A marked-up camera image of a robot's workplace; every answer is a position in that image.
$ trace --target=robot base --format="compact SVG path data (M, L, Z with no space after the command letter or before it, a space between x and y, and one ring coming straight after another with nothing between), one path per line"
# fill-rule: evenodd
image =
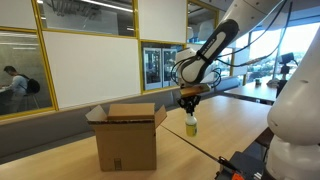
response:
M299 146L274 136L267 165L268 173L277 180L320 179L320 146Z

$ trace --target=black cable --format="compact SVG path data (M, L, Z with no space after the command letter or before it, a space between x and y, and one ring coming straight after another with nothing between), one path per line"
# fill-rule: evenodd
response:
M289 12L288 12L287 20L286 20L286 24L285 24L285 26L284 26L283 32L282 32L281 35L280 35L279 43L278 43L277 46L271 51L271 53L269 53L268 55L265 55L265 56L256 58L256 59L254 59L254 60L252 60L252 61L248 61L248 62L246 62L246 63L242 63L242 64L239 64L239 65L233 65L233 64L230 64L230 63L226 63L226 62L224 62L224 61L222 61L222 60L220 60L220 59L216 59L216 60L219 61L219 62L221 62L221 63L224 63L224 64L226 64L226 65L228 65L228 66L231 66L231 67L241 67L241 66L246 66L246 65L250 65L250 64L259 62L259 61L261 61L262 59L265 59L265 58L271 56L277 49L279 49L279 47L280 47L280 45L281 45L281 43L282 43L282 40L283 40L283 38L284 38L284 35L285 35L285 33L286 33L286 30L287 30L287 28L288 28L288 24L289 24L289 21L290 21L291 11L292 11L292 2L290 3Z
M298 62L296 60L293 59L291 61L293 61L297 66L299 66L299 64L298 64Z
M232 53L228 53L228 54L223 54L223 55L220 55L218 56L218 58L221 58L221 57L224 57L224 56L228 56L228 55L232 55L232 54L236 54L246 48L248 48L249 46L251 46L251 44L253 44L254 42L256 42L258 39L260 39L269 29L270 27L273 25L273 23L275 22L275 20L277 19L277 17L279 16L280 12L282 11L283 7L285 6L285 4L287 3L287 0L283 1L279 11L277 12L277 14L275 15L275 17L272 19L272 21L270 22L270 24L268 25L268 27L265 29L265 31L260 35L258 36L255 40L253 40L252 42L250 42L248 45L244 46L243 48L241 49L238 49L237 51L234 51Z
M217 78L212 83L208 83L208 84L212 84L211 88L215 88L220 84L220 82L222 80L221 70L222 70L221 68L215 68L215 69L212 70L212 72L217 74Z
M227 66L231 66L231 67L241 67L241 65L234 65L234 64L230 64L230 63L227 63L227 62L224 62L223 60L221 59L216 59L216 61L219 61Z
M171 72L170 72L170 76L171 76L171 80L173 82L175 82L177 85L179 85L179 82L177 81L177 77L176 77L176 73L177 73L177 70L180 68L180 66L187 60L190 60L190 58L187 58L187 59L183 59L179 62L177 62L171 69Z

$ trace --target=ceiling light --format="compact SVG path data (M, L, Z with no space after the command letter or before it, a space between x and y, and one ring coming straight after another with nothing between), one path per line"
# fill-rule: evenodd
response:
M14 47L12 49L15 49L15 50L35 50L36 48L20 48L20 47Z
M39 46L39 44L25 44L25 43L0 43L3 45L18 45L18 46Z
M3 33L0 32L0 36L37 38L37 36L33 34L18 34L18 33L5 33L5 32Z
M126 9L126 8L122 8L119 6L113 6L110 4L105 4L105 3L101 3L101 2L97 2L97 1L91 1L91 0L81 0L83 2L87 2L87 3L91 3L91 4L96 4L96 5L100 5L100 6L105 6L105 7L109 7L109 8L113 8L113 9L119 9L122 11L127 11L127 12L133 12L131 9Z

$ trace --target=box flap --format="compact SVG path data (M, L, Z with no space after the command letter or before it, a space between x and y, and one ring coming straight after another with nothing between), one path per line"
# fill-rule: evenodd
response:
M111 104L108 120L153 120L154 103Z
M161 108L155 113L155 128L157 128L164 119L167 117L167 111L164 105L161 106Z
M100 105L86 114L88 121L106 121L107 115Z

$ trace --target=white robot body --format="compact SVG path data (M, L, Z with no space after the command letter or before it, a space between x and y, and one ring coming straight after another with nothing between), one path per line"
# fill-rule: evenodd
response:
M268 114L271 130L297 145L320 143L320 31Z
M177 56L176 56L176 63L179 63L180 61L184 61L186 59L191 59L192 57L196 56L196 53L197 52L195 50L193 50L192 48L187 48L187 49L184 49L182 51L179 51L177 53ZM181 72L180 67L178 67L178 71L177 72L178 72L178 74L177 74L178 75L178 81L179 81L180 85L185 84L184 78L188 79L190 82L193 82L194 78L197 77L197 73L198 73L196 71L191 71L191 72L188 71L190 74L187 74L186 77L183 77L183 75L182 75L183 72Z
M276 179L320 178L320 30L268 114L267 170Z
M221 32L217 35L217 40L216 40L216 43L213 44L211 46L211 48L206 52L206 54L208 54L208 56L210 54L213 53L213 51L215 49L217 49L217 45L220 45L221 42L225 39L226 35L225 33ZM201 69L204 64L206 62L203 61L203 60L197 60L195 61L194 63L192 63L192 66L187 66L183 69L183 71L181 72L181 78L185 81L185 82L194 82L198 76L198 72L197 71L194 71L194 69ZM203 78L205 78L207 75L209 75L211 73L211 70L209 68L206 69L204 75L203 75Z
M255 28L263 21L282 0L235 0L223 19L233 19L239 25L235 40Z
M318 180L319 146L294 145L274 136L266 166L268 173L277 180Z
M224 32L220 32L217 34L217 39L214 44L208 49L208 51L204 54L206 57L210 57L211 54L214 53L216 49L222 44L222 42L225 40L226 34Z

